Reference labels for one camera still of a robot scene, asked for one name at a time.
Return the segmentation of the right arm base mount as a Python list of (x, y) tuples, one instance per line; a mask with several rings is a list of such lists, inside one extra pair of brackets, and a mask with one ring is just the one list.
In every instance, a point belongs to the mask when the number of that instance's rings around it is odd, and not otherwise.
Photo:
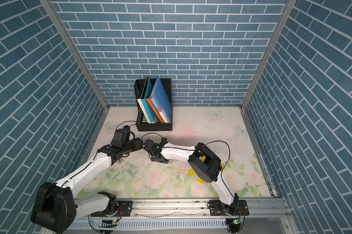
[(220, 200), (210, 200), (207, 203), (211, 216), (240, 216), (249, 215), (249, 209), (245, 200), (234, 201), (233, 205), (226, 205)]

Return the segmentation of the lime yellow block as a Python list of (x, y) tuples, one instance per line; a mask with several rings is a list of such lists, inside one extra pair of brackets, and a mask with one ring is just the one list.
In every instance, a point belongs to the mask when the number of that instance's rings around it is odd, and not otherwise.
[(189, 176), (192, 176), (192, 175), (195, 174), (195, 171), (193, 169), (191, 169), (191, 170), (188, 171), (188, 174), (189, 174)]

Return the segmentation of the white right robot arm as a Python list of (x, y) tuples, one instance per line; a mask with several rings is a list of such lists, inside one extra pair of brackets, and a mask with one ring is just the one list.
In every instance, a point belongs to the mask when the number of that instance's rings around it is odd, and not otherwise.
[(206, 144), (179, 146), (163, 138), (160, 143), (148, 139), (142, 147), (150, 155), (151, 161), (168, 163), (170, 160), (178, 160), (189, 163), (200, 179), (211, 183), (221, 203), (233, 210), (238, 206), (238, 195), (233, 192), (223, 177), (221, 159)]

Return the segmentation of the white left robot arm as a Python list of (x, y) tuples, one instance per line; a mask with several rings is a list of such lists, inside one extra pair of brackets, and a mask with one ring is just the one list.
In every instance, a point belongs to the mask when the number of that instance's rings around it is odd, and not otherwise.
[(101, 191), (85, 199), (77, 199), (76, 196), (99, 173), (140, 149), (142, 141), (135, 137), (129, 126), (116, 130), (111, 143), (98, 149), (95, 156), (82, 166), (56, 182), (45, 182), (40, 186), (31, 222), (62, 233), (75, 220), (93, 213), (121, 218), (122, 208), (114, 194)]

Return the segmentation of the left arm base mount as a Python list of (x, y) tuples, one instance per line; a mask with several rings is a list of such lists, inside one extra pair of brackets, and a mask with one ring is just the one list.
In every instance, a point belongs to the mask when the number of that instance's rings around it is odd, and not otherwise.
[(131, 200), (124, 200), (124, 201), (117, 201), (114, 209), (113, 214), (106, 214), (105, 211), (95, 212), (90, 214), (91, 217), (129, 217), (132, 212), (133, 201)]

